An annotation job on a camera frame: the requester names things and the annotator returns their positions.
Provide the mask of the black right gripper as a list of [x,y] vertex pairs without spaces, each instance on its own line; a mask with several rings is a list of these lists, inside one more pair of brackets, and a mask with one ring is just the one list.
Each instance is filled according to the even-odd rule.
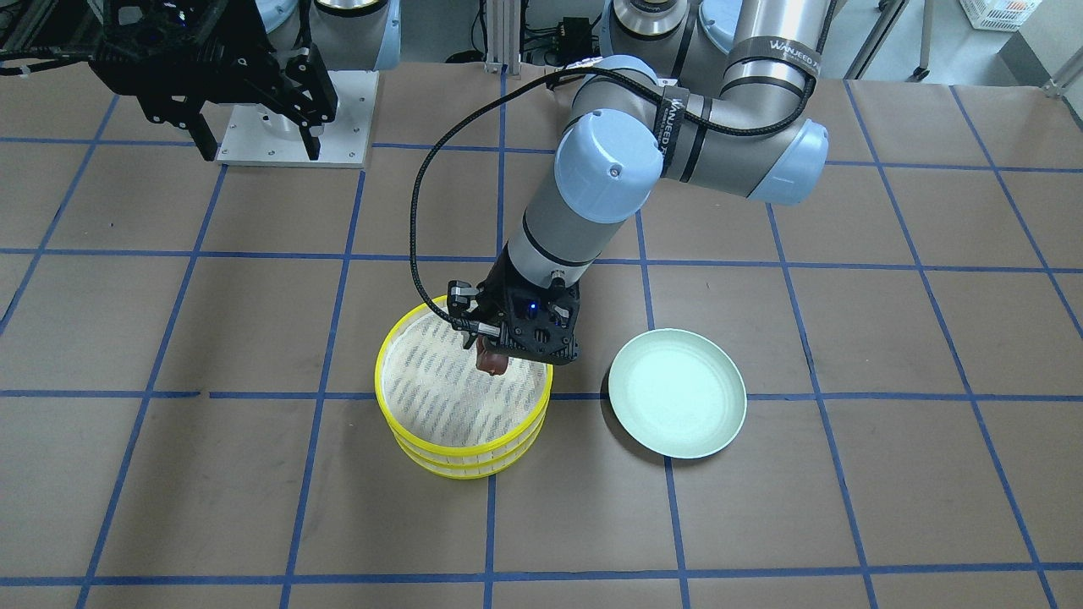
[[338,98],[312,35],[309,1],[107,1],[89,65],[155,124],[186,128],[205,161],[219,143],[205,103],[262,105],[298,124],[317,161]]

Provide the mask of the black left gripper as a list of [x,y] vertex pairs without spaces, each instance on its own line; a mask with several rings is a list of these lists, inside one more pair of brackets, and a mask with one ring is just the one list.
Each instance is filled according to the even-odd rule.
[[452,280],[446,293],[446,311],[452,327],[464,334],[464,349],[483,344],[499,344],[503,324],[525,322],[536,315],[542,301],[542,286],[517,269],[509,251],[503,250],[487,277],[479,285]]

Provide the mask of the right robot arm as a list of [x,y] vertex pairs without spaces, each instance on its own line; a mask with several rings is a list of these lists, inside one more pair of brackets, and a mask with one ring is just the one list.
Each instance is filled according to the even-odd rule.
[[363,169],[397,1],[107,1],[89,65],[225,166]]

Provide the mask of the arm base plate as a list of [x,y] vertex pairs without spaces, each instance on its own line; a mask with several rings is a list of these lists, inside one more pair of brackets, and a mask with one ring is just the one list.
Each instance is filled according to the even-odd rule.
[[380,72],[331,72],[338,94],[336,119],[313,134],[318,139],[317,159],[310,159],[300,128],[265,107],[236,105],[229,116],[216,161],[239,167],[364,169],[371,150]]

